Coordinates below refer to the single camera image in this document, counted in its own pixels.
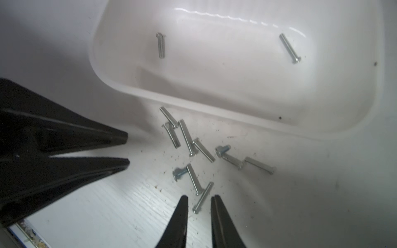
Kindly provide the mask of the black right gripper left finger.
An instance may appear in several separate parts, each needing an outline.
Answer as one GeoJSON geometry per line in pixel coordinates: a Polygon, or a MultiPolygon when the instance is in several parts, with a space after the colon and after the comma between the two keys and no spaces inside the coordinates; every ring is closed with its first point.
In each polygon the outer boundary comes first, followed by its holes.
{"type": "Polygon", "coordinates": [[[183,195],[156,248],[185,248],[188,228],[188,196],[183,195]]]}

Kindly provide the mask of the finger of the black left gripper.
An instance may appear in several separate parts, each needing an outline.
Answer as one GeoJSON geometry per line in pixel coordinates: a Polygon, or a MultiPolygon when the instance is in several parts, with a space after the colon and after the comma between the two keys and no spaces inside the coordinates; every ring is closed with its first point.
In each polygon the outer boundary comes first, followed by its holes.
{"type": "Polygon", "coordinates": [[[125,131],[85,118],[27,88],[1,79],[1,154],[25,143],[45,155],[126,144],[125,131]]]}
{"type": "Polygon", "coordinates": [[[73,191],[129,166],[123,158],[1,159],[1,226],[13,225],[73,191]]]}

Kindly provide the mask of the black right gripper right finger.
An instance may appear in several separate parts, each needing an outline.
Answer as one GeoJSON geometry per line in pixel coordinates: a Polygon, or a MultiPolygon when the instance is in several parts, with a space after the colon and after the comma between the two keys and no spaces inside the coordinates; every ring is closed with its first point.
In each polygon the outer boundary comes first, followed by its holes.
{"type": "Polygon", "coordinates": [[[219,195],[211,198],[213,248],[246,248],[219,195]]]}

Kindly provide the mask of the silver long screw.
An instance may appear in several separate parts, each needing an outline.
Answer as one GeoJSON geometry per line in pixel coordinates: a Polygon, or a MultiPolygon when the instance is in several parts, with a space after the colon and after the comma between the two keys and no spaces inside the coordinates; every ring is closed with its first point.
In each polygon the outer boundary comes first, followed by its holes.
{"type": "Polygon", "coordinates": [[[244,167],[243,161],[241,161],[238,158],[235,158],[229,154],[223,154],[222,159],[227,161],[228,163],[236,166],[239,170],[241,170],[244,167]]]}
{"type": "Polygon", "coordinates": [[[276,171],[276,168],[275,167],[272,167],[272,166],[269,166],[269,165],[267,165],[267,164],[264,164],[264,163],[262,163],[262,162],[260,162],[260,161],[257,161],[257,160],[255,160],[255,159],[253,159],[253,158],[250,158],[250,157],[245,157],[245,162],[247,162],[247,163],[249,163],[249,164],[251,164],[251,165],[254,165],[254,166],[256,166],[257,168],[260,168],[260,169],[262,169],[262,170],[265,170],[267,173],[269,173],[270,175],[273,175],[274,173],[275,173],[275,171],[276,171]]]}
{"type": "Polygon", "coordinates": [[[196,176],[196,174],[194,172],[194,169],[193,169],[192,165],[190,163],[187,164],[186,169],[187,169],[188,174],[189,174],[189,176],[191,178],[193,187],[194,187],[195,192],[196,192],[196,196],[201,195],[202,192],[203,192],[203,188],[200,185],[200,182],[199,182],[199,180],[198,180],[198,178],[197,178],[197,176],[196,176]]]}
{"type": "Polygon", "coordinates": [[[160,107],[160,111],[163,113],[163,115],[166,117],[166,119],[169,121],[169,123],[172,125],[174,129],[178,128],[179,124],[178,121],[171,115],[171,113],[164,107],[160,107]]]}
{"type": "Polygon", "coordinates": [[[193,144],[193,140],[191,138],[191,135],[189,133],[189,130],[186,126],[186,123],[183,119],[181,119],[179,122],[179,127],[181,128],[182,134],[184,136],[185,142],[187,144],[188,150],[189,150],[189,157],[193,157],[198,153],[198,150],[195,148],[193,144]]]}
{"type": "Polygon", "coordinates": [[[170,137],[170,139],[171,139],[171,141],[173,143],[173,146],[176,149],[179,148],[181,146],[181,144],[179,142],[179,139],[178,139],[178,137],[177,137],[177,135],[176,135],[176,133],[174,131],[174,128],[171,125],[171,123],[170,122],[165,123],[165,124],[162,125],[162,127],[167,131],[167,133],[168,133],[168,135],[169,135],[169,137],[170,137]]]}
{"type": "Polygon", "coordinates": [[[209,192],[211,191],[212,187],[213,187],[214,183],[210,182],[206,189],[204,190],[203,194],[201,195],[200,199],[198,200],[197,204],[192,208],[193,213],[198,214],[205,199],[207,198],[209,192]]]}
{"type": "Polygon", "coordinates": [[[211,162],[214,163],[216,161],[216,159],[214,158],[214,156],[205,148],[205,146],[201,143],[201,141],[196,138],[193,140],[193,144],[195,145],[195,147],[204,154],[204,156],[211,162]]]}

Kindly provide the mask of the silver short screw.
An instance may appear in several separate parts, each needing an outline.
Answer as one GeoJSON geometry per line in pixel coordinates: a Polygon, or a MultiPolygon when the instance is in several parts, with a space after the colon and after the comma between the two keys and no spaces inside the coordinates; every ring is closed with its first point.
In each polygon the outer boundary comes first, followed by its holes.
{"type": "Polygon", "coordinates": [[[218,146],[215,149],[216,155],[221,158],[226,152],[230,150],[231,146],[230,145],[225,145],[225,146],[218,146]]]}
{"type": "Polygon", "coordinates": [[[184,174],[187,173],[187,172],[188,172],[188,170],[187,170],[186,167],[184,167],[184,168],[176,168],[176,169],[172,172],[172,175],[173,175],[174,180],[175,180],[175,181],[178,181],[178,180],[182,177],[182,175],[184,175],[184,174]]]}

